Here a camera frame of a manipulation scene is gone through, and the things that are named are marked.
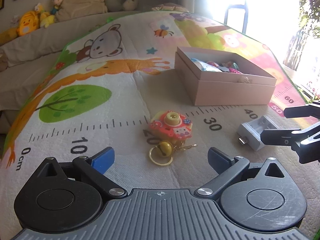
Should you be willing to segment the cartoon animal play mat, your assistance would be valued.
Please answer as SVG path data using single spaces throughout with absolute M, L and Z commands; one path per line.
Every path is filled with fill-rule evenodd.
M 253 62 L 277 80 L 270 102 L 195 106 L 174 68 L 177 47 L 227 51 Z M 254 151 L 236 141 L 237 127 L 262 115 L 282 128 L 315 123 L 284 117 L 285 107 L 303 103 L 267 46 L 214 20 L 169 11 L 116 18 L 67 44 L 8 133 L 1 162 L 1 239 L 20 231 L 14 199 L 45 157 L 70 161 L 107 146 L 116 160 L 106 174 L 127 189 L 196 188 L 216 175 L 206 159 L 212 146 L 251 161 L 275 157 L 307 199 L 300 228 L 313 237 L 319 230 L 319 164 L 300 164 L 286 147 Z M 159 167 L 147 158 L 157 142 L 149 124 L 164 110 L 193 122 L 196 147 Z

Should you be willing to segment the beige sofa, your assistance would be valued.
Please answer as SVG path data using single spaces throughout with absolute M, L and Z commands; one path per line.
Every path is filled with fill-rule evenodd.
M 7 134 L 19 110 L 44 80 L 64 47 L 131 12 L 109 12 L 58 22 L 1 46 L 1 133 Z

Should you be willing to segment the pink cardboard box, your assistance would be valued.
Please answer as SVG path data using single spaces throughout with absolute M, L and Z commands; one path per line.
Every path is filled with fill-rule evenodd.
M 221 72 L 203 72 L 191 61 L 196 58 Z M 229 72 L 236 63 L 242 74 Z M 227 51 L 177 47 L 175 70 L 195 106 L 266 105 L 276 78 L 244 57 Z

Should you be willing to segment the blue white toy in box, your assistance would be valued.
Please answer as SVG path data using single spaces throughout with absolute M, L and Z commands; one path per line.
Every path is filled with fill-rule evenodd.
M 221 72 L 218 67 L 207 64 L 196 58 L 191 58 L 191 61 L 197 66 L 197 68 L 199 68 L 203 72 Z

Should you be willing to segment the yellow duck plush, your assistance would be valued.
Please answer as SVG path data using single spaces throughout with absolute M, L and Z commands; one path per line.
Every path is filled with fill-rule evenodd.
M 35 11 L 26 12 L 19 21 L 17 27 L 18 36 L 24 36 L 35 31 L 40 26 L 39 17 Z

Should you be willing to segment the pink basket in box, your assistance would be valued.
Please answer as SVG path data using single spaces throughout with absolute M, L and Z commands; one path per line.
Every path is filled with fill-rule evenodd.
M 233 63 L 229 66 L 229 72 L 234 74 L 242 74 L 242 72 L 240 72 L 239 67 L 236 63 Z

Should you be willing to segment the black metal chair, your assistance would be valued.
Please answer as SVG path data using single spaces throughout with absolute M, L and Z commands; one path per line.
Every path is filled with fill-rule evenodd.
M 248 15 L 249 10 L 247 3 L 232 4 L 226 9 L 223 23 L 246 34 Z

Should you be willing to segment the grey battery charger case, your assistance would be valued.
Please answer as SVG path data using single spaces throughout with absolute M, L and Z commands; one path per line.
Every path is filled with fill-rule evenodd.
M 254 151 L 262 149 L 265 145 L 261 140 L 261 133 L 265 129 L 278 129 L 279 127 L 267 116 L 242 123 L 238 128 L 238 142 L 249 145 Z

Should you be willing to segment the beige pillow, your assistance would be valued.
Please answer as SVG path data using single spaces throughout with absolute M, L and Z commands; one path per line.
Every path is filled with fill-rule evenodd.
M 55 17 L 58 22 L 63 22 L 106 12 L 105 0 L 63 0 Z

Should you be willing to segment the yellow small plush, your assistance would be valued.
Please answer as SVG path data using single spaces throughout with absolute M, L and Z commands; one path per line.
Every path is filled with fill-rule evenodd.
M 55 16 L 45 11 L 41 3 L 37 3 L 34 10 L 39 18 L 40 28 L 48 28 L 56 22 Z

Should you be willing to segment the small doll plush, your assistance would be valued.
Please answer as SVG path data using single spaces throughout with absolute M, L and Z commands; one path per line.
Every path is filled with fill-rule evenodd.
M 62 2 L 63 2 L 63 0 L 52 0 L 53 8 L 50 11 L 51 15 L 55 15 L 58 12 Z

